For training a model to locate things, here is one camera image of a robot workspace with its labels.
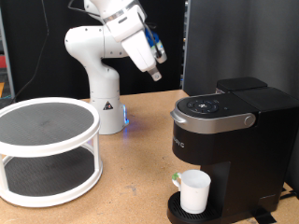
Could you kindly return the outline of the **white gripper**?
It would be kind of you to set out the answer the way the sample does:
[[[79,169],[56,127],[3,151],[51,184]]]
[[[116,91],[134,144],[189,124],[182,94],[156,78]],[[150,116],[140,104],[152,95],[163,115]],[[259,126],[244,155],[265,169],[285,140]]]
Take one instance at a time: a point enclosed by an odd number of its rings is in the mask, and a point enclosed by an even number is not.
[[[162,78],[159,70],[154,68],[156,62],[143,30],[122,40],[121,45],[141,72],[149,71],[154,81],[158,81]]]

